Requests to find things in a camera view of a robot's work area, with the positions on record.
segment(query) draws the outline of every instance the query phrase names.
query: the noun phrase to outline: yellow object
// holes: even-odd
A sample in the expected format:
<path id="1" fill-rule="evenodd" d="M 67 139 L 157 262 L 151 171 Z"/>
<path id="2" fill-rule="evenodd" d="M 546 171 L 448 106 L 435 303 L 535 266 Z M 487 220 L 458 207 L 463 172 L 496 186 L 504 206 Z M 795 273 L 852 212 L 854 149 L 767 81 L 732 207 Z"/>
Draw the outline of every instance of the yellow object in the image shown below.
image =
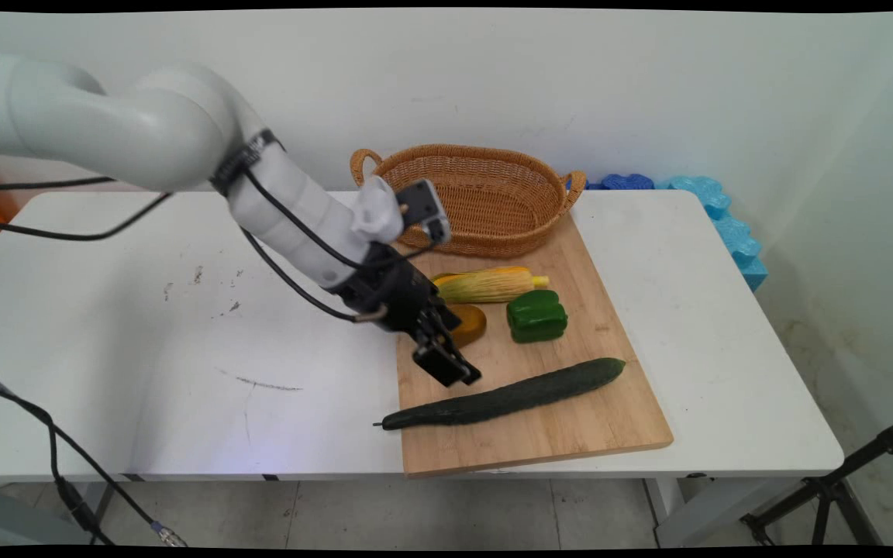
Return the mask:
<path id="1" fill-rule="evenodd" d="M 493 267 L 467 273 L 442 273 L 433 277 L 433 285 L 447 303 L 511 301 L 532 289 L 550 285 L 547 276 L 534 276 L 522 266 Z"/>
<path id="2" fill-rule="evenodd" d="M 469 304 L 450 304 L 446 307 L 460 318 L 460 325 L 450 330 L 453 335 L 453 344 L 458 349 L 474 343 L 488 329 L 488 319 L 481 308 Z"/>

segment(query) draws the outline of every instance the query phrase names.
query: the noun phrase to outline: blue foam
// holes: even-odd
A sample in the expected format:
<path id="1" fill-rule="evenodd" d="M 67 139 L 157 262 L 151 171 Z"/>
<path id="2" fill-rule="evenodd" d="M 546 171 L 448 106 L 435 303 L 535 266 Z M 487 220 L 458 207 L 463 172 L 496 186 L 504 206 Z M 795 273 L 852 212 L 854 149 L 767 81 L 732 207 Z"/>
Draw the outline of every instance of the blue foam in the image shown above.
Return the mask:
<path id="1" fill-rule="evenodd" d="M 603 190 L 653 190 L 653 181 L 642 174 L 609 174 L 602 180 Z"/>
<path id="2" fill-rule="evenodd" d="M 740 273 L 743 274 L 743 279 L 746 280 L 751 291 L 757 290 L 757 287 L 763 283 L 763 280 L 766 279 L 768 275 L 767 268 L 764 267 L 760 258 L 754 258 L 749 264 L 741 267 Z"/>
<path id="3" fill-rule="evenodd" d="M 657 190 L 686 190 L 698 196 L 705 206 L 709 218 L 721 219 L 728 211 L 733 200 L 722 193 L 722 184 L 710 177 L 673 177 L 657 184 Z"/>
<path id="4" fill-rule="evenodd" d="M 736 265 L 742 268 L 751 264 L 760 253 L 760 243 L 750 236 L 750 226 L 739 219 L 733 218 L 729 212 L 724 213 L 721 219 L 713 220 L 715 230 L 722 237 L 726 249 L 733 255 Z"/>

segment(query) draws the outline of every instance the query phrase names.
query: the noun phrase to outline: wicker basket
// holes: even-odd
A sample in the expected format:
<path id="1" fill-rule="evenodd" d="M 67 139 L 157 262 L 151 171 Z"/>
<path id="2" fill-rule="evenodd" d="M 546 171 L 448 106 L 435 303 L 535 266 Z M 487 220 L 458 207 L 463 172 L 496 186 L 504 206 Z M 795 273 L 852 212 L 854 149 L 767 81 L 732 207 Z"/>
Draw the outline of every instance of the wicker basket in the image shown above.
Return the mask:
<path id="1" fill-rule="evenodd" d="M 364 184 L 364 159 L 394 191 L 429 179 L 450 218 L 453 238 L 437 250 L 473 257 L 510 258 L 534 250 L 584 190 L 579 170 L 557 176 L 542 161 L 515 151 L 462 145 L 419 145 L 382 160 L 369 149 L 350 157 L 350 173 Z M 566 189 L 567 180 L 571 189 Z M 418 226 L 399 241 L 425 246 Z"/>

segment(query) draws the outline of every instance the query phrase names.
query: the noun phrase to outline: cucumber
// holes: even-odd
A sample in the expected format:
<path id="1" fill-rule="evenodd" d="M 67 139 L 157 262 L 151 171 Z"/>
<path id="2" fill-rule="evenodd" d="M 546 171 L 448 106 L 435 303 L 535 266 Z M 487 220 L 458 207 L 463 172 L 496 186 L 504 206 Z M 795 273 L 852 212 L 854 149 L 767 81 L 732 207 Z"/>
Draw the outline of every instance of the cucumber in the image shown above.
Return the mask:
<path id="1" fill-rule="evenodd" d="M 375 426 L 380 424 L 385 430 L 398 430 L 422 424 L 471 424 L 489 420 L 601 388 L 622 374 L 625 365 L 618 358 L 595 358 L 485 393 L 403 409 L 386 416 Z"/>

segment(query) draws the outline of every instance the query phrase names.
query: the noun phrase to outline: white wall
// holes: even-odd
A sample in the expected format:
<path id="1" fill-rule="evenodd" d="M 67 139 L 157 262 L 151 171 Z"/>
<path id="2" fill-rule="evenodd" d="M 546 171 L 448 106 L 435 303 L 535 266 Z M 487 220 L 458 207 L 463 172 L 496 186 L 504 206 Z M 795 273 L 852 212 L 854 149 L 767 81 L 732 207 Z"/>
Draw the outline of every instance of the white wall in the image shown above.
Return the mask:
<path id="1" fill-rule="evenodd" d="M 591 177 L 711 174 L 767 245 L 807 191 L 811 159 L 890 67 L 893 14 L 0 14 L 0 50 L 77 64 L 115 95 L 161 64 L 199 60 L 329 188 L 352 186 L 353 150 L 419 143 L 514 149 Z M 0 180 L 59 172 L 82 174 L 0 160 Z"/>
<path id="2" fill-rule="evenodd" d="M 359 147 L 439 142 L 592 179 L 709 174 L 764 245 L 761 304 L 847 451 L 893 423 L 893 13 L 0 14 L 0 52 L 114 95 L 201 61 L 330 188 Z M 0 181 L 85 174 L 0 157 Z M 893 542 L 893 459 L 871 470 L 857 491 Z"/>
<path id="3" fill-rule="evenodd" d="M 766 261 L 760 305 L 853 452 L 893 424 L 893 75 Z M 893 456 L 850 484 L 893 544 Z"/>

